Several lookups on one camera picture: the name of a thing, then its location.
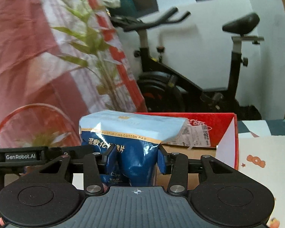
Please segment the blue cotton pad pack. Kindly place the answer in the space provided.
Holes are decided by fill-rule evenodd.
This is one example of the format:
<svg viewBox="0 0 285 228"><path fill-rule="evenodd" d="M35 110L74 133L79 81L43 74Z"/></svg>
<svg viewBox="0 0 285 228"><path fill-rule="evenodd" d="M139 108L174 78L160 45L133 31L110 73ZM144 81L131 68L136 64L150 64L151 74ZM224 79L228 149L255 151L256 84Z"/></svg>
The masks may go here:
<svg viewBox="0 0 285 228"><path fill-rule="evenodd" d="M79 131L82 144L96 152L116 146L100 175L106 186L151 186L159 145L177 138L187 124L183 117L105 110L81 117Z"/></svg>

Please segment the red strawberry cardboard box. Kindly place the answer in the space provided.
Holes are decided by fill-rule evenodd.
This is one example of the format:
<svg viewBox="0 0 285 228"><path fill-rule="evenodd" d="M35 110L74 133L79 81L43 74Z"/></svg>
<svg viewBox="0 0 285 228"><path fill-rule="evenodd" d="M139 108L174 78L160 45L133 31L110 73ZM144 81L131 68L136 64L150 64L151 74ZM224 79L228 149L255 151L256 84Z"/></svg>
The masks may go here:
<svg viewBox="0 0 285 228"><path fill-rule="evenodd" d="M234 113L149 113L155 116L184 117L189 124L182 135L163 144L168 153L178 152L199 159L211 155L238 169L239 139Z"/></svg>

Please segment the patterned white table cloth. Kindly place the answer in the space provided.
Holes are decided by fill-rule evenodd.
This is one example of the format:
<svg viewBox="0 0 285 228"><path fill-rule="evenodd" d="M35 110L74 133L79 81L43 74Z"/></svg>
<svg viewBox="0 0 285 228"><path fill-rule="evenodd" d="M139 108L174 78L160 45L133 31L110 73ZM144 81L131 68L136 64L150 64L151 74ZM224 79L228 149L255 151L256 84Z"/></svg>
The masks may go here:
<svg viewBox="0 0 285 228"><path fill-rule="evenodd" d="M285 227L285 119L238 122L239 170L274 196L271 219Z"/></svg>

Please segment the pink printed backdrop curtain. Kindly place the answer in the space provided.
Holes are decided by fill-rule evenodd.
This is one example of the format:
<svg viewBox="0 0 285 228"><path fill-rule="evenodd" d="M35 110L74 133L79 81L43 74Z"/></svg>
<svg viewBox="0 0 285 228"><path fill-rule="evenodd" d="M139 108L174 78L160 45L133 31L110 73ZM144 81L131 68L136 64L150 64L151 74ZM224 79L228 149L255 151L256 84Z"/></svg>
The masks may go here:
<svg viewBox="0 0 285 228"><path fill-rule="evenodd" d="M102 110L146 111L102 0L0 0L0 148L78 146Z"/></svg>

